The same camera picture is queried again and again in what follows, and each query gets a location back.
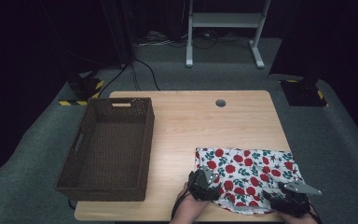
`table top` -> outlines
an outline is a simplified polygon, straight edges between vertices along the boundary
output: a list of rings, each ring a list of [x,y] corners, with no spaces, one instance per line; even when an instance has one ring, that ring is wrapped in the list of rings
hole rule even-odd
[[[267,91],[115,91],[110,97],[151,97],[155,113],[144,202],[78,202],[79,220],[169,221],[195,167],[196,147],[290,151]],[[217,106],[217,100],[226,105]],[[246,216],[210,203],[197,221],[281,221]]]

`human hand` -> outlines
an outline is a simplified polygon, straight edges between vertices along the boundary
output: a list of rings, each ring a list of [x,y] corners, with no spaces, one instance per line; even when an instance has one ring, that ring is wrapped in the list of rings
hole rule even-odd
[[[187,182],[185,182],[183,189],[176,197],[176,200],[178,200],[183,195],[186,189],[187,189]],[[175,215],[171,220],[170,224],[193,223],[193,221],[196,220],[201,215],[202,211],[209,204],[209,201],[197,201],[194,199],[191,193],[188,194],[189,195],[187,195],[179,204],[179,207],[177,208]]]
[[[312,214],[315,214],[315,211],[311,208],[310,211]],[[280,211],[275,211],[287,224],[318,224],[318,222],[313,219],[313,217],[307,213],[303,217],[292,217],[288,214],[285,214]]]

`white stand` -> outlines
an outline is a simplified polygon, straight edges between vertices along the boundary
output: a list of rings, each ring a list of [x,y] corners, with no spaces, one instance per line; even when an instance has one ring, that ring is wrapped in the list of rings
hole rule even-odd
[[[270,0],[265,0],[261,13],[193,13],[193,0],[190,0],[188,11],[188,40],[186,46],[186,66],[193,66],[193,28],[194,27],[235,27],[256,28],[255,39],[249,41],[258,68],[265,65],[257,45],[263,31]]]

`cherry print fabric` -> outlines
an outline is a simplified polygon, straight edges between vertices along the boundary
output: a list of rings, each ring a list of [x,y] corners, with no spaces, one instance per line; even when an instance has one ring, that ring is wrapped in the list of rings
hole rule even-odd
[[[238,148],[196,149],[196,168],[206,165],[218,174],[211,184],[221,184],[220,198],[214,203],[244,215],[271,213],[269,201],[262,195],[264,188],[282,193],[278,182],[303,180],[290,152]]]

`brown woven basket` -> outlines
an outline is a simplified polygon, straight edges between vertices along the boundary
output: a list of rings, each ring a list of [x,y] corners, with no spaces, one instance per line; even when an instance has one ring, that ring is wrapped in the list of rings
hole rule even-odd
[[[150,98],[90,99],[56,190],[77,201],[143,201],[154,117]]]

